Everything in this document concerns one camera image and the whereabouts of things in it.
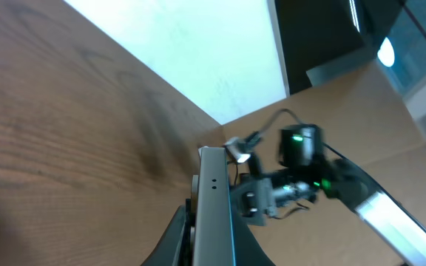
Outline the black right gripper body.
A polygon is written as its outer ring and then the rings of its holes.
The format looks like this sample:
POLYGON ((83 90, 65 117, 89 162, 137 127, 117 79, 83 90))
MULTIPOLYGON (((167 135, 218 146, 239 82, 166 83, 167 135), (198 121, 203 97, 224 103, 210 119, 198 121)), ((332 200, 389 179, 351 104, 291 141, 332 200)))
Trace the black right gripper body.
POLYGON ((305 183, 280 173, 269 174, 260 179, 243 175, 245 182, 231 187, 231 204, 247 225, 265 226, 266 219, 284 219, 280 208, 292 202, 314 202, 319 185, 305 183))

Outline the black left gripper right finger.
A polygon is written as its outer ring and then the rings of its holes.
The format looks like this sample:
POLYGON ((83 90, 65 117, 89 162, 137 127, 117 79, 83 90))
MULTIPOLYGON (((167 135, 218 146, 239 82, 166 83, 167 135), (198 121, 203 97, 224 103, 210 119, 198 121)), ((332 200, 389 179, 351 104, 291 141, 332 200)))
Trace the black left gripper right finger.
POLYGON ((236 266, 274 266, 241 215, 231 211, 236 266))

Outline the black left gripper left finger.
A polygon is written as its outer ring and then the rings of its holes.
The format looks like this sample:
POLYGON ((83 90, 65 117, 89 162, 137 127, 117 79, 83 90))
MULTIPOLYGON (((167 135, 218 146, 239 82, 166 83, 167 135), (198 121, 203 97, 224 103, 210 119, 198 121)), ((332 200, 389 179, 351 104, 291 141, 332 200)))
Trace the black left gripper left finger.
POLYGON ((192 266, 192 221, 190 205, 179 206, 154 250, 141 266, 192 266))

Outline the bronze Galaxy smartphone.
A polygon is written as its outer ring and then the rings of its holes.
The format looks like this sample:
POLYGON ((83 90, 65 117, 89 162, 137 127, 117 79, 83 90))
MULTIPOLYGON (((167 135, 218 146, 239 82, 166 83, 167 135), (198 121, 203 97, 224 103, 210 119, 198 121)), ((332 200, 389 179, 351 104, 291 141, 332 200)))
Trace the bronze Galaxy smartphone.
POLYGON ((200 150, 193 265, 235 266, 229 175, 224 148, 200 150))

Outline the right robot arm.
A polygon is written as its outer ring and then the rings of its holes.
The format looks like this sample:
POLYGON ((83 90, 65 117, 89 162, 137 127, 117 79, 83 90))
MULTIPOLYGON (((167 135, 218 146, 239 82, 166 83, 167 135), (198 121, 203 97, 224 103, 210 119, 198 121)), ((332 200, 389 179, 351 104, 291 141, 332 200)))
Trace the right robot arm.
POLYGON ((403 259, 405 265, 426 265, 426 228, 373 177, 343 155, 328 160, 322 130, 296 124, 280 130, 280 170, 264 172, 255 146, 262 132, 226 142, 235 164, 247 164, 231 190, 233 206, 248 225, 264 226, 290 203, 315 202, 319 192, 339 200, 372 228, 403 259))

